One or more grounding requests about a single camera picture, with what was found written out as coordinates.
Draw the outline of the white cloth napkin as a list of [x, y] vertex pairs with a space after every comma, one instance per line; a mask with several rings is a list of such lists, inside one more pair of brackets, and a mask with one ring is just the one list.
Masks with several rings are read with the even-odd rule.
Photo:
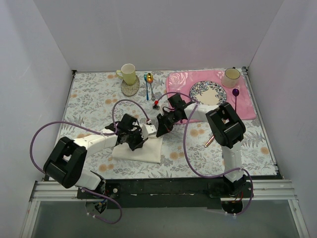
[[150, 137], [142, 148], [132, 151], [127, 143], [119, 144], [114, 147], [112, 157], [116, 159], [133, 160], [159, 164], [161, 161], [163, 137]]

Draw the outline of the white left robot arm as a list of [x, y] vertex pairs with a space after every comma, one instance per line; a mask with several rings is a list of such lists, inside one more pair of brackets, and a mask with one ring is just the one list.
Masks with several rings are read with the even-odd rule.
[[106, 148], [126, 144], [131, 152], [139, 151], [156, 133], [152, 124], [140, 125], [138, 120], [124, 114], [120, 121], [106, 126], [101, 132], [77, 139], [61, 138], [44, 164], [44, 172], [64, 188], [84, 187], [94, 198], [105, 194], [103, 178], [95, 172], [84, 169], [86, 158]]

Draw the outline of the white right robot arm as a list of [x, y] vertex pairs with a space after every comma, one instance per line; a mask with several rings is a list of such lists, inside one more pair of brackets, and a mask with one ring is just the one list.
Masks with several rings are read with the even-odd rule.
[[181, 93], [175, 93], [168, 98], [171, 109], [164, 109], [156, 100], [154, 109], [159, 109], [157, 115], [157, 137], [172, 131], [173, 126], [186, 121], [188, 127], [190, 120], [207, 122], [211, 128], [214, 140], [222, 148], [224, 172], [220, 174], [224, 180], [224, 191], [230, 197], [242, 192], [246, 183], [245, 172], [242, 169], [241, 146], [246, 128], [230, 103], [220, 105], [204, 105], [191, 99], [185, 102]]

